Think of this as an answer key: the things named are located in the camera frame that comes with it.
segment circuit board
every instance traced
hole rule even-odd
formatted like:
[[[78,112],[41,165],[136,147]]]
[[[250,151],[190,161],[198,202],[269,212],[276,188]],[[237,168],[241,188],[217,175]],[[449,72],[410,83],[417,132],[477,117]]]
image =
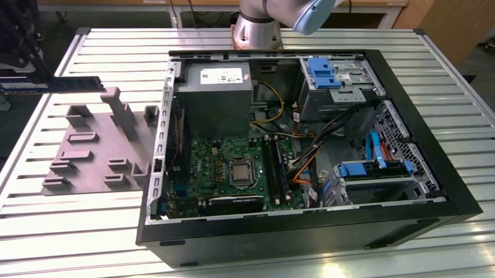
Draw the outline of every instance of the circuit board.
[[[224,139],[194,140],[192,142],[190,155],[190,179],[184,185],[186,200],[181,202],[178,210],[182,217],[193,217],[197,214],[197,198],[210,196],[242,196],[257,195],[264,198],[262,211],[300,209],[304,207],[302,193],[289,184],[289,200],[280,204],[269,201],[269,186],[266,183],[264,159],[261,150],[261,138],[254,139]],[[292,144],[288,138],[278,140],[284,161],[293,159]],[[241,190],[232,186],[230,167],[232,161],[250,163],[253,184]]]

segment gray robot arm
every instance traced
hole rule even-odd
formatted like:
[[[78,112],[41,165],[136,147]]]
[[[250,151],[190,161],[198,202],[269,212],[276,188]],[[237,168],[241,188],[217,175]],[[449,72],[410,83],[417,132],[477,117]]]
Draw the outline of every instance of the gray robot arm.
[[[237,49],[276,49],[281,22],[302,35],[312,34],[328,19],[334,0],[241,0],[233,30]]]

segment motherboard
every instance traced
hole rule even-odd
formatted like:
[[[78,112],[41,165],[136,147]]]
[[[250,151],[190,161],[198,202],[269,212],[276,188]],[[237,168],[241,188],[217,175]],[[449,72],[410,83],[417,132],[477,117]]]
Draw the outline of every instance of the motherboard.
[[[292,181],[278,181],[273,175],[273,155],[278,151],[282,169],[293,159],[288,137],[193,140],[190,153],[190,177],[188,182],[174,182],[177,198],[172,201],[180,217],[220,214],[220,210],[248,213],[249,209],[277,211],[304,207],[300,186]],[[238,210],[236,203],[246,211]]]

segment aluminum table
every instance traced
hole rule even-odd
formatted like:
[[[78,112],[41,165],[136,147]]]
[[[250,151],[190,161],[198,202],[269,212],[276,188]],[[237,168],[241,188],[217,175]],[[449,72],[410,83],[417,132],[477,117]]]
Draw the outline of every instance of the aluminum table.
[[[161,99],[168,51],[229,49],[229,34],[228,29],[93,29],[72,40],[56,74],[98,75],[138,111]],[[45,95],[0,173],[0,276],[495,275],[495,117],[429,38],[410,30],[329,30],[309,37],[284,30],[282,42],[285,49],[382,52],[484,213],[393,248],[170,269],[134,245],[141,192],[40,195],[69,105],[109,112],[97,93]]]

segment ram slot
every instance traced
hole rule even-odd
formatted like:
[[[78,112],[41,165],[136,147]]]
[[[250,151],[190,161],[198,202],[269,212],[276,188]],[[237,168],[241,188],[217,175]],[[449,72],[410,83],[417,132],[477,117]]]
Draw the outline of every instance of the ram slot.
[[[264,161],[264,173],[268,183],[268,195],[269,202],[272,204],[280,204],[285,201],[285,195],[282,185],[280,183],[280,176],[277,173],[277,150],[276,144],[272,138],[266,138],[261,144],[262,161]]]
[[[282,193],[284,193],[282,200],[285,201],[288,196],[289,196],[288,195],[289,194],[289,188],[288,188],[288,181],[286,181],[284,156],[282,156],[282,153],[281,153],[281,147],[280,147],[278,140],[273,140],[272,144],[274,145],[273,148],[274,148],[274,151],[277,153],[274,169],[276,169],[277,174],[278,174],[278,183],[280,183]]]

